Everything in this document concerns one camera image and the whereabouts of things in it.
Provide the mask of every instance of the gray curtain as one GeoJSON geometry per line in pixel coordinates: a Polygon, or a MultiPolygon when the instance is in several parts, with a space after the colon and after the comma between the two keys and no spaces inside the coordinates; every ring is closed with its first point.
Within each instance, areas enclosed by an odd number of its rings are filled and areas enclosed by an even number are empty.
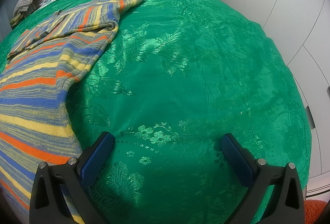
{"type": "Polygon", "coordinates": [[[19,0],[4,0],[0,6],[0,42],[12,30],[9,21],[13,18],[14,8],[18,1],[19,0]]]}

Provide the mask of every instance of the striped sweater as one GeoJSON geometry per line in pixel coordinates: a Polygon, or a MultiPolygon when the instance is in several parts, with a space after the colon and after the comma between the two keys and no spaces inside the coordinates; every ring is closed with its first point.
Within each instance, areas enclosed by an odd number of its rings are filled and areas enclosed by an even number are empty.
{"type": "Polygon", "coordinates": [[[141,1],[93,0],[60,10],[26,30],[8,54],[0,74],[0,186],[23,213],[38,164],[81,154],[66,111],[68,89],[113,40],[120,15],[141,1]]]}

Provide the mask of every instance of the green bedspread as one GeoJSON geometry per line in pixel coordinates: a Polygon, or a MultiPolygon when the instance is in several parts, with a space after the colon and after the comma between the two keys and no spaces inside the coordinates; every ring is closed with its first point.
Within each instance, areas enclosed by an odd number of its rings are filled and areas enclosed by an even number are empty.
{"type": "MultiPolygon", "coordinates": [[[[2,68],[26,28],[87,1],[57,0],[25,19],[0,44],[2,68]]],[[[128,11],[67,109],[82,148],[104,130],[116,138],[91,188],[112,224],[223,223],[246,192],[219,148],[229,132],[272,165],[294,162],[307,183],[311,134],[292,75],[260,25],[219,0],[128,11]]]]}

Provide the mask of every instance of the blue gripper pad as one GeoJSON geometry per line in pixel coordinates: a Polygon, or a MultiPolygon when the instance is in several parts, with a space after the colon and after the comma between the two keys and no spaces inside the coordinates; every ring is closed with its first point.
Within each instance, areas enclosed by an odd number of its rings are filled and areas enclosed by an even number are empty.
{"type": "Polygon", "coordinates": [[[254,183],[255,173],[241,151],[247,151],[242,148],[232,134],[225,134],[221,138],[221,149],[228,163],[234,170],[238,180],[243,187],[250,188],[254,183]]]}
{"type": "Polygon", "coordinates": [[[105,137],[97,145],[96,149],[90,155],[80,172],[80,184],[82,188],[91,186],[103,164],[105,163],[110,151],[113,148],[114,137],[107,133],[105,137]]]}

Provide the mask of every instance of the metal screw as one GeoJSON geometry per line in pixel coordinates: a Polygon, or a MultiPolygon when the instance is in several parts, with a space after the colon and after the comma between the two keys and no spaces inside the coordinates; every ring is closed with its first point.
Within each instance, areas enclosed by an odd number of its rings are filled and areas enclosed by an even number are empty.
{"type": "Polygon", "coordinates": [[[41,163],[39,163],[39,168],[40,169],[43,169],[43,168],[45,168],[46,167],[46,163],[43,161],[43,162],[41,162],[41,163]]]}
{"type": "Polygon", "coordinates": [[[295,164],[294,164],[293,162],[290,162],[290,163],[288,164],[288,166],[289,166],[291,169],[296,168],[296,166],[295,166],[295,164]]]}
{"type": "Polygon", "coordinates": [[[258,164],[265,165],[267,164],[267,162],[265,161],[265,159],[258,159],[258,164]]]}
{"type": "Polygon", "coordinates": [[[70,158],[68,160],[68,164],[70,164],[70,165],[74,165],[76,162],[77,162],[77,159],[76,158],[70,158]]]}

